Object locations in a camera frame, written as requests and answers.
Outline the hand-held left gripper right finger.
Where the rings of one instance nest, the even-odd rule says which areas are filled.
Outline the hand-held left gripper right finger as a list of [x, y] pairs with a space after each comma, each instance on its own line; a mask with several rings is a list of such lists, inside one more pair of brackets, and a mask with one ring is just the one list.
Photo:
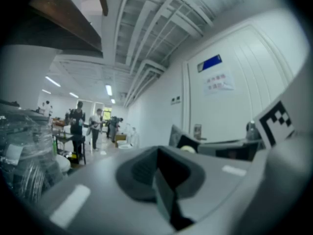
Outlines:
[[249, 162], [157, 149], [157, 232], [161, 235], [227, 235], [231, 195]]

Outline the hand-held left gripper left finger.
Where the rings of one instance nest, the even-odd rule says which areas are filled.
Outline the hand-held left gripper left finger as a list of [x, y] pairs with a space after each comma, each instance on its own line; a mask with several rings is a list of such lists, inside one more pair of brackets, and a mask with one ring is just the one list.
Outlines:
[[173, 235], [155, 203], [131, 199], [119, 187], [116, 171], [147, 148], [95, 161], [49, 189], [39, 209], [70, 235]]

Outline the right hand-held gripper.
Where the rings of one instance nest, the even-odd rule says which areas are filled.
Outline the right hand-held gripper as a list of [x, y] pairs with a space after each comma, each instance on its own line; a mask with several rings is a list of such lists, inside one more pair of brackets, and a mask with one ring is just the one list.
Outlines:
[[262, 179], [241, 219], [241, 234], [274, 228], [303, 195], [313, 176], [313, 58], [255, 121], [265, 144]]

